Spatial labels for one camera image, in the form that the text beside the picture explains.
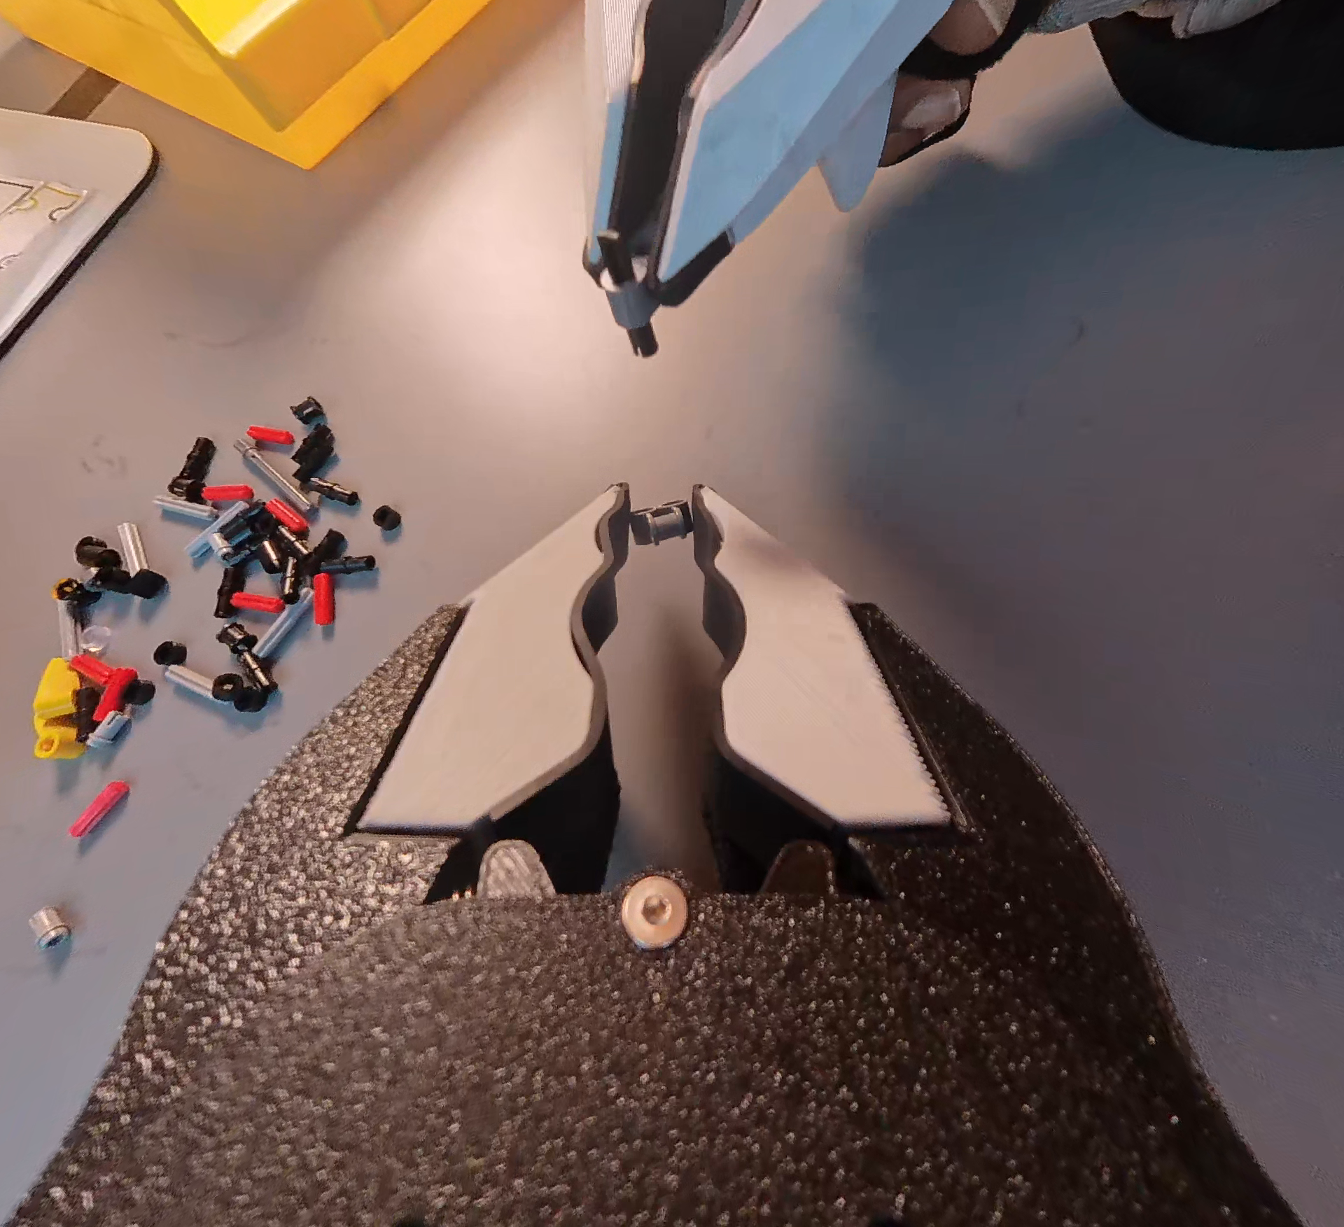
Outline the red toy brick pin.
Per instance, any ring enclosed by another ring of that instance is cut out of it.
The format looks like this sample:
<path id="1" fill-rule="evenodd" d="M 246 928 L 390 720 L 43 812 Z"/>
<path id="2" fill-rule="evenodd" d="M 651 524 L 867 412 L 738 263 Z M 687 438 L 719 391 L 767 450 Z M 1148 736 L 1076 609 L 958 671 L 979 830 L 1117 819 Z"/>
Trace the red toy brick pin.
<path id="1" fill-rule="evenodd" d="M 68 834 L 75 840 L 91 836 L 129 798 L 132 789 L 126 781 L 109 782 L 80 813 Z"/>

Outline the white book stand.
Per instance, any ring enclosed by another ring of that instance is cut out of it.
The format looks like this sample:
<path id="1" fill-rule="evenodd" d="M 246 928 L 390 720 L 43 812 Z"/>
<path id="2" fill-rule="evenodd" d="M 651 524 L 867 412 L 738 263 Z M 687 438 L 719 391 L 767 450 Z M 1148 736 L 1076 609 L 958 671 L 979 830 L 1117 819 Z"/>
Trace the white book stand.
<path id="1" fill-rule="evenodd" d="M 159 151 L 138 130 L 2 110 L 2 176 L 54 179 L 91 192 L 36 260 L 2 273 L 3 354 L 126 216 L 159 168 Z"/>

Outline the yellow plastic bin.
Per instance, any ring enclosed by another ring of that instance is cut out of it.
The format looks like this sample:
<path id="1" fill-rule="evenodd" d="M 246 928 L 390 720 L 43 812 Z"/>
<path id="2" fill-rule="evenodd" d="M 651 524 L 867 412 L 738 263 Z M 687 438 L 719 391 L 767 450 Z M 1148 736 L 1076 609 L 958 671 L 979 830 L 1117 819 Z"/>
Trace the yellow plastic bin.
<path id="1" fill-rule="evenodd" d="M 2 0 L 34 42 L 311 168 L 492 0 Z"/>

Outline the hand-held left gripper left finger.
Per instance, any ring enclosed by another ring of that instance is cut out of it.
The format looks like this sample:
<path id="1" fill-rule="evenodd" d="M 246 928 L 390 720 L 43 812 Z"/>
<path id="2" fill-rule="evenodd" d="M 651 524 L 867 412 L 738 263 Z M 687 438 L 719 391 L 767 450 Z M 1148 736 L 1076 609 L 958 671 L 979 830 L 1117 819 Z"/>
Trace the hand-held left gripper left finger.
<path id="1" fill-rule="evenodd" d="M 534 849 L 561 894 L 596 894 L 620 810 L 598 650 L 615 631 L 630 487 L 613 484 L 466 597 L 346 825 L 457 842 L 431 898 L 488 849 Z"/>

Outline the pile of small toy bricks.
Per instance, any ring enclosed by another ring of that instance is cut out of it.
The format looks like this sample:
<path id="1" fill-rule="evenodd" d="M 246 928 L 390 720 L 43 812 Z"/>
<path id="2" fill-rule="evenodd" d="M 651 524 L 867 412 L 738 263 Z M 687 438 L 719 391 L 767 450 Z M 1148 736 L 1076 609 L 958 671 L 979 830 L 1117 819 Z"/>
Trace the pile of small toy bricks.
<path id="1" fill-rule="evenodd" d="M 335 626 L 342 579 L 376 573 L 373 553 L 349 549 L 325 508 L 359 511 L 362 496 L 331 474 L 339 460 L 325 405 L 314 395 L 291 405 L 296 426 L 252 424 L 234 442 L 252 483 L 211 477 L 219 452 L 208 435 L 194 439 L 156 511 L 191 529 L 183 556 L 194 570 L 218 570 L 211 638 L 224 647 L 224 669 L 188 666 L 188 647 L 160 641 L 153 662 L 177 692 L 241 714 L 259 714 L 280 692 L 274 665 L 306 624 Z M 77 572 L 57 580 L 60 648 L 43 668 L 32 705 L 34 757 L 81 760 L 112 748 L 157 698 L 146 672 L 108 658 L 111 626 L 97 614 L 112 597 L 157 604 L 170 579 L 156 569 L 139 524 L 122 522 L 112 541 L 85 535 L 75 544 Z"/>

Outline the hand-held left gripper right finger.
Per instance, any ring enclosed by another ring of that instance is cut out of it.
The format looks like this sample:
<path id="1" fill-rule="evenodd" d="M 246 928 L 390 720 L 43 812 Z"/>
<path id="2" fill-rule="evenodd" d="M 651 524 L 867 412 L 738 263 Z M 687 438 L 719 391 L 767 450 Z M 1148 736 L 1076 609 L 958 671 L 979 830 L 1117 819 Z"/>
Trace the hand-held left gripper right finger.
<path id="1" fill-rule="evenodd" d="M 756 892 L 797 843 L 842 885 L 874 881 L 859 840 L 938 849 L 966 827 L 858 604 L 709 486 L 691 497 L 702 624 L 721 657 L 705 815 L 722 888 Z"/>

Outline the grey desk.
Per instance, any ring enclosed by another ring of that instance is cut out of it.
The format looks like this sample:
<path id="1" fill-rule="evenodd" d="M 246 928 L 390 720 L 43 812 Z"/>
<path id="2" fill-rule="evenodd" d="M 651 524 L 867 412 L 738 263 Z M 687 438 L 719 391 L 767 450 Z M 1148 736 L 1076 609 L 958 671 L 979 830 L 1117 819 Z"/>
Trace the grey desk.
<path id="1" fill-rule="evenodd" d="M 1342 1221 L 1342 158 L 1150 127 L 1085 28 L 839 213 L 808 176 L 637 360 L 581 267 L 582 0 L 495 0 L 311 172 L 118 88 L 146 193 L 3 360 L 3 1219 L 256 786 L 440 606 L 612 483 L 718 489 L 883 609 L 1119 873 L 1212 1082 Z M 234 717 L 160 686 L 112 755 L 33 755 L 84 535 L 170 579 L 111 657 L 217 669 L 218 575 L 153 504 L 307 395 L 379 570 Z M 112 781 L 129 798 L 68 830 Z M 74 928 L 37 947 L 57 905 Z"/>

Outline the sticker sheet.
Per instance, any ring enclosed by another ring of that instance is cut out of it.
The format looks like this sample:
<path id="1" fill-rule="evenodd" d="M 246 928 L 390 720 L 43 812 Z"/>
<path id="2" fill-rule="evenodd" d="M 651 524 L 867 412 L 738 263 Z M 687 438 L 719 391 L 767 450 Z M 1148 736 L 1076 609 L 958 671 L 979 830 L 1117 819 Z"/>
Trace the sticker sheet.
<path id="1" fill-rule="evenodd" d="M 2 176 L 2 271 L 20 270 L 50 244 L 91 192 L 54 179 Z"/>

